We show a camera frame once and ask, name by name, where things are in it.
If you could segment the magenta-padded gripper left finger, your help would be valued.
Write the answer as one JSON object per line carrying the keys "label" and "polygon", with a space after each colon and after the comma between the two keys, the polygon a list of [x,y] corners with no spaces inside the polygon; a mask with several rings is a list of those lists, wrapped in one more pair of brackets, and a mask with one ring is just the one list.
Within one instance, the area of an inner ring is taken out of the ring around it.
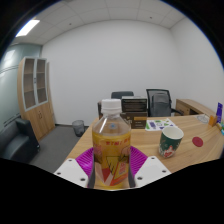
{"label": "magenta-padded gripper left finger", "polygon": [[76,159],[66,159],[54,174],[78,186],[93,188],[95,184],[93,149],[86,150]]}

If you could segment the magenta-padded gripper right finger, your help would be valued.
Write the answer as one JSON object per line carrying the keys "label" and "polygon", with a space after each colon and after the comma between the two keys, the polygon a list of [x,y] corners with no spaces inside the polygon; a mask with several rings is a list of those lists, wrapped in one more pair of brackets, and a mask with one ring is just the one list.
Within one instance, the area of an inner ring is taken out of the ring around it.
{"label": "magenta-padded gripper right finger", "polygon": [[131,188],[143,187],[157,181],[171,172],[156,156],[146,156],[137,148],[130,147],[129,185]]}

